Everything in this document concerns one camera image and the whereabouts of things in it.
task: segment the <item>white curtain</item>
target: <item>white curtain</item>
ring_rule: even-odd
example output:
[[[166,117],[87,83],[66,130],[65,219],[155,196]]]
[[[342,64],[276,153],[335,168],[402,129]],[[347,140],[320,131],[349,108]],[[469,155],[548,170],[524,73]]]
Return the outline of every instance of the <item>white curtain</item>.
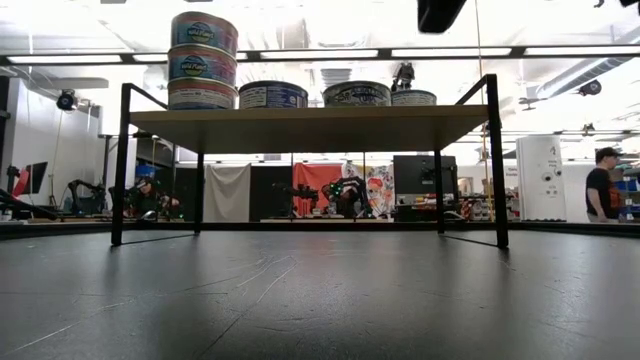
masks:
[[[204,222],[248,222],[251,165],[207,166],[205,171]]]

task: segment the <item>computer monitor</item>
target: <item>computer monitor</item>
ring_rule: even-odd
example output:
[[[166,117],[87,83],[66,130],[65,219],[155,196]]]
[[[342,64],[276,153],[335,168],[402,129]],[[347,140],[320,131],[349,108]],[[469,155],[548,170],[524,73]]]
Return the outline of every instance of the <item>computer monitor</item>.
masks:
[[[27,165],[25,170],[29,172],[29,180],[27,180],[27,185],[25,186],[22,195],[34,195],[39,193],[40,187],[42,187],[44,174],[47,172],[47,162]]]

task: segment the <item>man in black cap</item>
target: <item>man in black cap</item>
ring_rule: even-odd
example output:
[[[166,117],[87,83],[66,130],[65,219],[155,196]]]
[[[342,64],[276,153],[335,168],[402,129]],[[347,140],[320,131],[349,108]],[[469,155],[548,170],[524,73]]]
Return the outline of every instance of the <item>man in black cap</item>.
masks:
[[[587,216],[594,223],[617,223],[622,201],[609,171],[618,164],[620,153],[611,147],[596,151],[596,168],[587,176]]]

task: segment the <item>black metal table frame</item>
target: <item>black metal table frame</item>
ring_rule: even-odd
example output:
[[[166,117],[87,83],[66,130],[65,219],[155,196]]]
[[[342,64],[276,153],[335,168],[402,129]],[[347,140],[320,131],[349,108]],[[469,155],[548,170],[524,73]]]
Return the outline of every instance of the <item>black metal table frame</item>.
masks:
[[[487,106],[488,106],[488,126],[489,138],[491,142],[491,165],[493,172],[493,187],[495,199],[495,230],[497,235],[496,245],[499,248],[507,248],[509,246],[508,224],[507,224],[507,206],[504,188],[504,167],[502,164],[502,136],[501,121],[498,98],[498,79],[494,74],[488,74],[482,77],[457,103],[463,105],[471,99],[483,87],[487,88]],[[158,101],[145,90],[133,84],[122,84],[122,97],[120,104],[120,131],[118,136],[118,153],[116,164],[116,181],[113,199],[113,223],[111,228],[111,244],[119,246],[122,244],[122,230],[124,222],[124,191],[127,169],[127,151],[129,143],[129,125],[131,124],[131,92],[136,91],[154,102],[158,106],[167,109],[167,105]],[[444,195],[442,187],[442,156],[441,150],[434,151],[435,170],[436,170],[436,206],[437,206],[437,231],[444,234],[446,230],[444,221]],[[202,231],[202,217],[204,205],[204,153],[198,152],[198,166],[196,172],[196,191],[195,191],[195,219],[190,228],[195,234]],[[176,229],[184,229],[184,225],[177,226]]]

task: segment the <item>gray floor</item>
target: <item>gray floor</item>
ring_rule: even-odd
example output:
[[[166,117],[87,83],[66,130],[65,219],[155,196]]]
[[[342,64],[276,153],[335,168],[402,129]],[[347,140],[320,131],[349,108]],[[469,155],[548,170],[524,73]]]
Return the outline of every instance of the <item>gray floor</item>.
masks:
[[[424,232],[0,242],[3,359],[638,359],[639,337],[632,239],[512,232],[508,254]]]

